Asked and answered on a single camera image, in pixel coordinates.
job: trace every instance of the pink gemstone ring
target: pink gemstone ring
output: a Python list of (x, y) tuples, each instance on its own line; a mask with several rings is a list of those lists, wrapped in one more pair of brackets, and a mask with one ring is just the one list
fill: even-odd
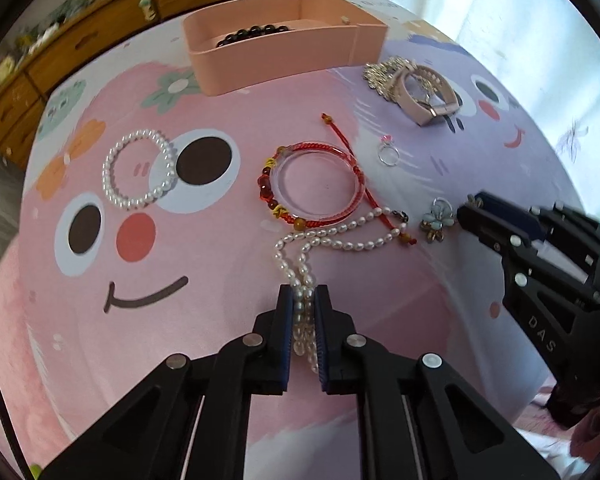
[(385, 166), (396, 166), (400, 162), (400, 152), (394, 146), (394, 138), (391, 135), (380, 137), (378, 158)]

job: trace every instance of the black cable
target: black cable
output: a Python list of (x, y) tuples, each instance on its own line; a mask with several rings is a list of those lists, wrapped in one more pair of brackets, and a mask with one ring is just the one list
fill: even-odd
[(7, 436), (7, 442), (9, 443), (9, 447), (11, 448), (11, 452), (18, 463), (18, 467), (25, 480), (33, 480), (33, 473), (29, 469), (29, 465), (27, 465), (27, 460), (24, 458), (24, 454), (22, 453), (22, 448), (18, 443), (18, 438), (16, 437), (16, 432), (13, 429), (13, 424), (11, 423), (11, 418), (9, 417), (9, 411), (7, 410), (7, 405), (4, 403), (4, 397), (2, 396), (2, 392), (0, 391), (0, 422), (2, 423), (2, 428), (4, 430), (4, 434)]

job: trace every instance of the orange flower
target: orange flower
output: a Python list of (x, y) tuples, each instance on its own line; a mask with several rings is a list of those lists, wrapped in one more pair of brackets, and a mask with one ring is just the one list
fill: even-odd
[(67, 165), (85, 154), (100, 139), (107, 125), (104, 121), (92, 119), (83, 124), (62, 155), (55, 156), (46, 165), (36, 182), (36, 189), (42, 200), (49, 200), (62, 184)]

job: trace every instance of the pink tray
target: pink tray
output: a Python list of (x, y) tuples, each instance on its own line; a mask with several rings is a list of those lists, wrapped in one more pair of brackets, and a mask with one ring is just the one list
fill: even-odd
[[(216, 48), (253, 25), (293, 29)], [(347, 0), (234, 0), (182, 22), (201, 90), (220, 95), (288, 75), (378, 61), (387, 26)]]

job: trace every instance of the red string bracelet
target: red string bracelet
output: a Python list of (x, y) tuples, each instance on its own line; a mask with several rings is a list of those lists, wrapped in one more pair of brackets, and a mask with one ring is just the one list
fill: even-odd
[[(344, 134), (340, 131), (339, 127), (337, 127), (336, 124), (333, 122), (333, 118), (327, 114), (322, 114), (320, 116), (321, 116), (322, 120), (324, 121), (324, 123), (329, 125), (331, 127), (331, 129), (334, 131), (334, 133), (340, 138), (342, 143), (349, 150), (349, 153), (351, 154), (351, 156), (354, 156), (353, 150), (351, 149), (351, 144), (347, 140), (347, 137), (345, 137)], [(366, 199), (369, 200), (369, 203), (374, 208), (379, 207), (378, 202), (376, 202), (376, 199), (373, 197), (373, 195), (371, 194), (371, 191), (369, 191), (368, 187), (365, 187), (365, 194), (366, 194)], [(393, 229), (395, 227), (393, 224), (391, 224), (391, 221), (386, 217), (386, 215), (383, 214), (380, 217), (380, 219), (381, 219), (382, 223), (384, 225), (386, 225), (389, 229)], [(403, 241), (404, 243), (408, 243), (409, 245), (415, 245), (418, 242), (416, 240), (416, 238), (413, 238), (408, 234), (401, 234), (400, 240)]]
[[(287, 161), (301, 153), (328, 153), (337, 156), (351, 168), (355, 176), (356, 190), (349, 205), (343, 211), (322, 218), (305, 219), (292, 214), (276, 200), (271, 181), (276, 179), (278, 172)], [(358, 167), (355, 157), (340, 148), (325, 142), (299, 142), (291, 146), (280, 146), (275, 155), (267, 159), (262, 174), (258, 178), (258, 186), (260, 187), (260, 199), (267, 203), (276, 218), (282, 218), (286, 223), (293, 224), (296, 231), (304, 231), (307, 228), (336, 224), (351, 215), (365, 194), (365, 175)]]

